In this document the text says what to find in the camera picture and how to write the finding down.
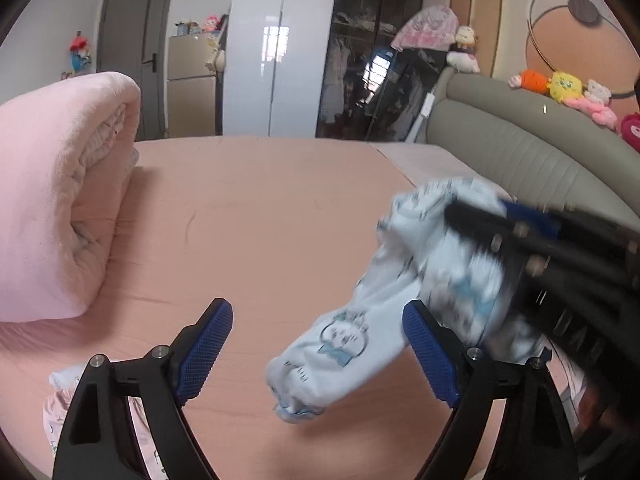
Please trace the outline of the grey-green padded headboard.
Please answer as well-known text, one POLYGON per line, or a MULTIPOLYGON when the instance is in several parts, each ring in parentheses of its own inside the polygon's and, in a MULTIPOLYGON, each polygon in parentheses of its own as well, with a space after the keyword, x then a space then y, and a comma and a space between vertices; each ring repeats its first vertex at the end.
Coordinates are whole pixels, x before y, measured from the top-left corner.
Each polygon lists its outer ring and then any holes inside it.
POLYGON ((586 115, 450 67, 419 139, 529 205, 571 206, 638 229, 639 155, 586 115))

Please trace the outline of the rolled pink quilt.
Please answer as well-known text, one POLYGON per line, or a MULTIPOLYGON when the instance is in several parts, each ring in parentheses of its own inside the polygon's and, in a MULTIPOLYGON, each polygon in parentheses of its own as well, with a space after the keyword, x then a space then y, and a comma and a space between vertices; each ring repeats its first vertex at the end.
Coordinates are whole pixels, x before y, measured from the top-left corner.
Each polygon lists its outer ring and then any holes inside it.
POLYGON ((93 303, 138 161, 140 105, 116 72, 2 104, 2 322, 76 318, 93 303))

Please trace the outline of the grey room door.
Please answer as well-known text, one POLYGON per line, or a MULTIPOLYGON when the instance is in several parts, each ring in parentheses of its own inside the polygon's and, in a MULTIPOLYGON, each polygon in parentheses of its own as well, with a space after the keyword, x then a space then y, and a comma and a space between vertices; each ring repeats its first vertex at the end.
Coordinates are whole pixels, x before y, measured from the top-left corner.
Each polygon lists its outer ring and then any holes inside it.
POLYGON ((165 50, 171 0, 103 0, 96 70, 132 78, 141 92, 136 139, 164 136, 165 50))

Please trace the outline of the orange carrot plush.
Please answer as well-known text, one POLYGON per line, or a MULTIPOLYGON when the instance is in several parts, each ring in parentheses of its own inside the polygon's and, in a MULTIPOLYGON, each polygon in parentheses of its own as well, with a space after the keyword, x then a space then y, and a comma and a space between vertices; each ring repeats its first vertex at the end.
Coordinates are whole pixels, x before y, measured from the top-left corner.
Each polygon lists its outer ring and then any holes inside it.
POLYGON ((549 92, 549 78, 536 70, 522 70, 508 80, 511 89, 524 89, 545 96, 549 92))

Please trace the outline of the yellow SpongeBob plush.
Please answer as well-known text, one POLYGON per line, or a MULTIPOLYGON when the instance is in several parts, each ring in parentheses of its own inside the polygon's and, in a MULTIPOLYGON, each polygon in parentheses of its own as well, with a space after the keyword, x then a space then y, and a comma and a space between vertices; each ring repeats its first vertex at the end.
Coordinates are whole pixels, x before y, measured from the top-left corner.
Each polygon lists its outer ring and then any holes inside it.
POLYGON ((582 82, 569 73, 554 72, 548 80, 547 88, 549 96, 558 103, 582 97, 582 82))

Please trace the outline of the light blue cartoon pajama garment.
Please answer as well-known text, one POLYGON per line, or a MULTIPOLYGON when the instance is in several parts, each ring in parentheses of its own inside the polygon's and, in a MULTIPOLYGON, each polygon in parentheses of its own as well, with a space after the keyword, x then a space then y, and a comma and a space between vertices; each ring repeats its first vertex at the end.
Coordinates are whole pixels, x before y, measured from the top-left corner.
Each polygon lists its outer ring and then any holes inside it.
POLYGON ((541 334, 508 307, 506 265, 459 234, 445 219, 456 200, 501 220, 525 208, 503 200, 480 179, 431 180, 398 194, 378 220, 378 250, 349 302, 322 314, 266 367, 266 382, 285 422, 321 415, 404 351, 406 304, 419 299, 468 347, 522 364, 542 346, 541 334))

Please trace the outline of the beige cabinet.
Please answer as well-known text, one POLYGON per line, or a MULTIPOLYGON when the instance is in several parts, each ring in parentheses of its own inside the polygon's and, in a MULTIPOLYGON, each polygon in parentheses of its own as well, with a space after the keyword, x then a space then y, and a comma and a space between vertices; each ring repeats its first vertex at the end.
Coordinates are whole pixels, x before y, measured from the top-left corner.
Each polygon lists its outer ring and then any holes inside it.
POLYGON ((167 116, 170 138, 220 133, 218 40, 213 34, 169 38, 167 116))

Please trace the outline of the pink clothes pile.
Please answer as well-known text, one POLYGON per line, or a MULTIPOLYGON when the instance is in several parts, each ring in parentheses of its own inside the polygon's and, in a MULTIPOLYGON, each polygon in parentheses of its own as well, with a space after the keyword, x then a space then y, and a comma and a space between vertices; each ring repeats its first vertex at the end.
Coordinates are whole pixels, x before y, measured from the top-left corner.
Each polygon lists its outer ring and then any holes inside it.
MULTIPOLYGON (((53 456, 58 452, 58 442, 60 442, 66 415, 70 409, 70 402, 73 400, 84 369, 84 364, 76 364, 49 375, 48 381, 53 392, 44 401, 42 417, 44 433, 49 441, 53 456)), ((138 398, 129 398, 128 404, 134 423, 134 432, 150 478, 167 480, 168 475, 160 460, 160 454, 157 453, 142 401, 138 398)))

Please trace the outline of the dark glass wardrobe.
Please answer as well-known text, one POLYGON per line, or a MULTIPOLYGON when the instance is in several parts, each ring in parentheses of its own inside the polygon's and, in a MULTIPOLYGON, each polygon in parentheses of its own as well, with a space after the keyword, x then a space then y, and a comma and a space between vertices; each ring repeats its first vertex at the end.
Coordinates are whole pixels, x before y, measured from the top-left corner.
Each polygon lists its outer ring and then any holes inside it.
POLYGON ((445 64, 392 42, 423 0, 334 0, 316 136, 402 142, 445 64))

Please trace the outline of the white glossy wardrobe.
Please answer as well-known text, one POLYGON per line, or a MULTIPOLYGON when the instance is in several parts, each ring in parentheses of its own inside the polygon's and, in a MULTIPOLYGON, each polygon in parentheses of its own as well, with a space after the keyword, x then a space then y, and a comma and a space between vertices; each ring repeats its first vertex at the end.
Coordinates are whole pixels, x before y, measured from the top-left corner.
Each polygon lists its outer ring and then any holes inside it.
POLYGON ((222 133, 312 139, 334 0, 232 0, 222 133))

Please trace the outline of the red strawberry bear plush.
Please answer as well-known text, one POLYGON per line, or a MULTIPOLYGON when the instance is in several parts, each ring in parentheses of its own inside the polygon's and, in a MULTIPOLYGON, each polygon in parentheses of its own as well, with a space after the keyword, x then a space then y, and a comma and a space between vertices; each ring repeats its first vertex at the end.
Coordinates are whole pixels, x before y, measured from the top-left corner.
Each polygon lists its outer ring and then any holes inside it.
POLYGON ((620 121, 620 137, 634 150, 640 152, 640 114, 625 116, 620 121))

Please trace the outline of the pink white bunny plush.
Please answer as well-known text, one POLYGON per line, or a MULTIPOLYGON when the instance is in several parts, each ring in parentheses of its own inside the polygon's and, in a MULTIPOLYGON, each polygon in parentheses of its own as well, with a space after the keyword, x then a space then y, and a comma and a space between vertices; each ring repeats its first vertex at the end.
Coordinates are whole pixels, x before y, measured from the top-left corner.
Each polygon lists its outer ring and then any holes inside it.
POLYGON ((563 104, 588 116, 598 126, 615 131, 617 116, 612 111, 612 108, 608 106, 611 98, 612 93, 608 88, 593 79, 589 79, 582 96, 579 98, 567 98, 563 101, 563 104))

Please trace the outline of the far pink-grey pillow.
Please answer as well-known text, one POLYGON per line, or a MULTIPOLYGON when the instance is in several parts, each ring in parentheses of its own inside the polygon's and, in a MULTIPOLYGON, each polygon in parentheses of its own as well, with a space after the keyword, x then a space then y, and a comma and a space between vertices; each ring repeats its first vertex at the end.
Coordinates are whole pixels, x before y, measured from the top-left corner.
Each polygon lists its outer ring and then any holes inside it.
POLYGON ((431 144, 371 143, 414 186, 435 179, 474 178, 490 186, 501 198, 512 196, 498 184, 482 177, 453 154, 431 144))

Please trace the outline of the pink bed sheet mattress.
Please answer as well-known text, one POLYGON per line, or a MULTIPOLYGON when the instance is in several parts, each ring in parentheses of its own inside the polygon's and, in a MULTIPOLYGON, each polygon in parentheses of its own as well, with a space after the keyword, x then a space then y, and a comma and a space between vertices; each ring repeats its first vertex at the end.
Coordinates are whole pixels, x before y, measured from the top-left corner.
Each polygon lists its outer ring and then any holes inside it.
POLYGON ((142 142, 94 305, 1 329, 1 427, 42 472, 42 408, 56 370, 168 344, 217 298, 232 332, 186 418, 223 479, 411 479, 449 411, 411 352, 311 422, 274 414, 267 363, 349 300, 375 227, 413 184, 359 142, 191 138, 142 142))

